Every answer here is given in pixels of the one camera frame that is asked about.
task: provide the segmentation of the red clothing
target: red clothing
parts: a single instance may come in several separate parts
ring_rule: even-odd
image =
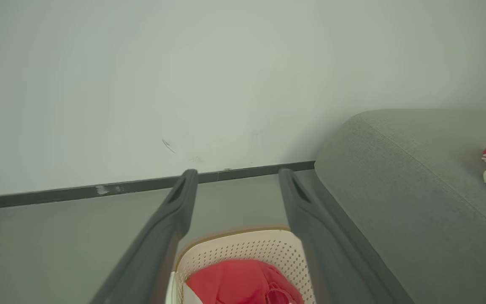
[[[204,304],[304,304],[280,271],[254,260],[211,265],[191,275],[187,285]]]

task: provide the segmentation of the sofa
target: sofa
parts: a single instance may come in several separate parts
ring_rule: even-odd
[[[482,110],[368,111],[326,139],[327,208],[399,302],[486,303],[485,148]]]

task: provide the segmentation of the wall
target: wall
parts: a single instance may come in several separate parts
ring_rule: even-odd
[[[312,160],[486,108],[486,0],[0,0],[0,194]]]

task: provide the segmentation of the dark gray baseboard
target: dark gray baseboard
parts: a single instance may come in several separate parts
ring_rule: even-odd
[[[199,183],[277,174],[281,168],[291,169],[292,171],[311,170],[314,169],[314,161],[202,173],[199,174]],[[77,188],[2,195],[0,196],[0,208],[7,206],[22,206],[29,204],[81,200],[83,198],[98,198],[100,196],[172,188],[178,178],[178,176],[163,177],[161,179],[144,179],[141,181],[112,183],[106,185],[89,185]]]

